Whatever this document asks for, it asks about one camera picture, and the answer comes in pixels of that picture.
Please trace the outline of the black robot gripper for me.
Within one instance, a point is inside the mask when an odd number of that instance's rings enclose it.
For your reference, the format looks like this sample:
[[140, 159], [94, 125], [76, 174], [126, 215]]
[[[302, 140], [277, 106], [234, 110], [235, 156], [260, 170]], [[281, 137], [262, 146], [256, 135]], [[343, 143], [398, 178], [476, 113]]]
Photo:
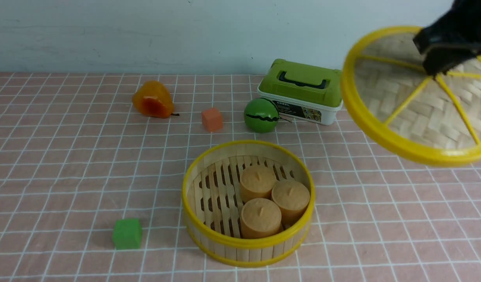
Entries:
[[451, 8], [413, 38], [427, 75], [446, 74], [481, 56], [481, 0], [454, 0]]

